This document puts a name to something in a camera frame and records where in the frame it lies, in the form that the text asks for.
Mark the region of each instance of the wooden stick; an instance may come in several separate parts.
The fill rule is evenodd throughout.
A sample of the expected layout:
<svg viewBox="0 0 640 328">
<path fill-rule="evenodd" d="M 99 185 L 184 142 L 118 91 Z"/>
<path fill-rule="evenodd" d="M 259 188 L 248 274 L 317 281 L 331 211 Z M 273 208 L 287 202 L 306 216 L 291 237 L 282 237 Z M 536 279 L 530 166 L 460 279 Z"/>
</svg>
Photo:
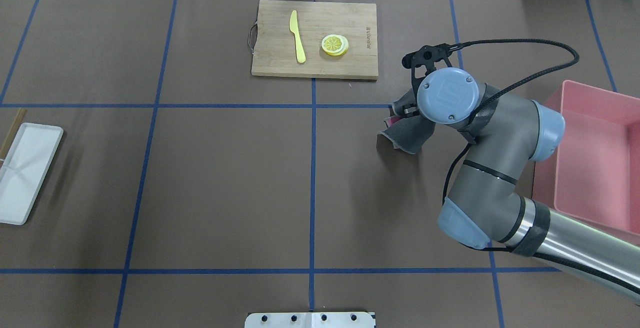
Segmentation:
<svg viewBox="0 0 640 328">
<path fill-rule="evenodd" d="M 6 134 L 4 143 L 2 144 L 2 146 L 0 146 L 0 159 L 6 159 L 7 153 L 9 153 L 9 148 L 11 148 L 12 143 L 14 143 L 14 139 L 16 138 L 15 136 L 16 134 L 18 134 L 18 128 L 20 128 L 20 125 L 22 125 L 23 120 L 25 119 L 24 115 L 26 114 L 27 110 L 23 108 L 20 108 L 18 110 L 18 114 L 16 114 L 15 118 L 13 119 L 13 123 L 9 127 L 9 133 Z M 2 167 L 3 163 L 4 161 L 0 161 L 0 167 Z"/>
</svg>

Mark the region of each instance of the wooden handle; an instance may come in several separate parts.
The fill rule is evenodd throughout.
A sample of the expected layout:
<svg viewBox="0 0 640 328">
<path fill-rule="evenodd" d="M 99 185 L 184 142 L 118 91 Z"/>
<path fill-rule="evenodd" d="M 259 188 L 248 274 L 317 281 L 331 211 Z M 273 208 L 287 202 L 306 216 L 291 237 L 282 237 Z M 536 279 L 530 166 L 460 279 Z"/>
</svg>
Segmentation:
<svg viewBox="0 0 640 328">
<path fill-rule="evenodd" d="M 300 39 L 300 34 L 294 32 L 295 36 L 295 59 L 297 59 L 298 63 L 305 63 L 307 60 L 307 56 L 305 55 L 305 49 L 302 48 L 302 40 Z"/>
<path fill-rule="evenodd" d="M 15 136 L 18 134 L 18 128 L 20 128 L 20 125 L 23 123 L 23 119 L 25 119 L 24 115 L 26 114 L 27 110 L 23 108 L 18 110 L 18 114 L 16 114 L 13 119 L 13 123 L 9 127 L 9 133 L 6 134 L 4 143 L 2 144 L 2 147 L 0 147 L 0 159 L 6 159 L 7 153 L 9 153 L 9 148 L 11 148 L 11 144 L 14 143 L 14 139 L 16 138 Z"/>
</svg>

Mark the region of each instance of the white metal plate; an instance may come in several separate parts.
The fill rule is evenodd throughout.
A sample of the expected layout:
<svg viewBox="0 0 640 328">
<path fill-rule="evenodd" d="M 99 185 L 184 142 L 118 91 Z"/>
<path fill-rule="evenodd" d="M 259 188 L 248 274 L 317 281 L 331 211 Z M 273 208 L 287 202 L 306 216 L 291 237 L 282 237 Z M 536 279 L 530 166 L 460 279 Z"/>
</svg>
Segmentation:
<svg viewBox="0 0 640 328">
<path fill-rule="evenodd" d="M 62 138 L 57 126 L 23 123 L 0 167 L 0 223 L 24 224 Z"/>
<path fill-rule="evenodd" d="M 375 317 L 368 312 L 250 314 L 244 328 L 375 328 Z"/>
</svg>

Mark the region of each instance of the lemon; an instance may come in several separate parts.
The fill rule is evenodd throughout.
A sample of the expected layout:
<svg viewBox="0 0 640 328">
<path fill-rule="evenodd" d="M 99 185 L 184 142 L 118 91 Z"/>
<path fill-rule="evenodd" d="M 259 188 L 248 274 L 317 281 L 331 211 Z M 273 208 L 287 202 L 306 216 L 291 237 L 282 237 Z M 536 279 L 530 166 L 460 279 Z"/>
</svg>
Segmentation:
<svg viewBox="0 0 640 328">
<path fill-rule="evenodd" d="M 347 37 L 339 34 L 330 34 L 322 39 L 322 50 L 328 55 L 344 55 L 348 49 L 349 41 L 347 40 Z"/>
</svg>

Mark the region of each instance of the brown tabletop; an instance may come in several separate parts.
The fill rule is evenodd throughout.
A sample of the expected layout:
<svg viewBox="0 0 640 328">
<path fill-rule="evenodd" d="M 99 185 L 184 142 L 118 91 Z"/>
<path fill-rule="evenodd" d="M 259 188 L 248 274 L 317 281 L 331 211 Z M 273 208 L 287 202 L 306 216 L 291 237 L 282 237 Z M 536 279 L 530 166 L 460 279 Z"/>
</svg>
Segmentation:
<svg viewBox="0 0 640 328">
<path fill-rule="evenodd" d="M 640 96 L 640 0 L 377 4 L 377 82 L 251 76 L 259 0 L 0 0 L 0 128 L 17 107 L 64 137 L 23 226 L 0 225 L 0 327 L 242 327 L 249 312 L 366 310 L 380 328 L 629 327 L 640 308 L 436 225 L 464 147 L 377 133 L 423 44 L 537 37 L 565 79 Z M 496 44 L 454 55 L 505 87 L 568 59 Z M 531 195 L 533 164 L 517 190 Z"/>
</svg>

